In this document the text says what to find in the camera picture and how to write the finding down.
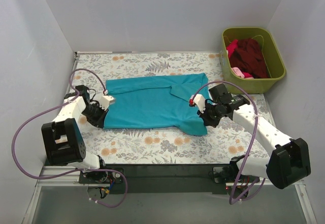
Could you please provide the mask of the teal t shirt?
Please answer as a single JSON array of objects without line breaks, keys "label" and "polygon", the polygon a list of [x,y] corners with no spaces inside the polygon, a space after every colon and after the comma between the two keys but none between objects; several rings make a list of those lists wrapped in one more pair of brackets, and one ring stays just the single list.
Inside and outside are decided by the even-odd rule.
[{"label": "teal t shirt", "polygon": [[160,129],[177,127],[192,136],[204,136],[207,128],[189,106],[198,91],[209,97],[206,74],[150,76],[106,81],[115,103],[109,106],[105,129]]}]

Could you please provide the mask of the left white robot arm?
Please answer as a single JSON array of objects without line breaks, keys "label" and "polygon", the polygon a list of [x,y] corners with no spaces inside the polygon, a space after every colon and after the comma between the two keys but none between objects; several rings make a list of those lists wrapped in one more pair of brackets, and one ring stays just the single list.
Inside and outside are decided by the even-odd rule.
[{"label": "left white robot arm", "polygon": [[99,156],[87,152],[78,121],[84,116],[92,126],[102,129],[109,106],[115,99],[104,94],[93,102],[87,86],[78,85],[76,90],[66,94],[64,102],[67,105],[61,108],[56,118],[41,127],[47,160],[52,166],[72,166],[83,171],[92,169],[91,178],[96,183],[103,183],[108,171],[101,166]]}]

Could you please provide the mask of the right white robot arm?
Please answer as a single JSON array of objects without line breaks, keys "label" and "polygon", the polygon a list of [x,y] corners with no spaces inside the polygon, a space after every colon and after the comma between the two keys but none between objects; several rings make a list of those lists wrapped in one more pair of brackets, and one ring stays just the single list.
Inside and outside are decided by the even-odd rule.
[{"label": "right white robot arm", "polygon": [[230,177],[241,182],[247,176],[269,179],[278,189],[300,181],[311,174],[308,144],[302,138],[293,139],[282,133],[257,113],[257,107],[242,95],[232,96],[226,86],[218,84],[209,90],[207,99],[196,92],[190,105],[198,108],[205,126],[216,127],[227,117],[252,135],[268,154],[262,159],[248,153],[230,162]]}]

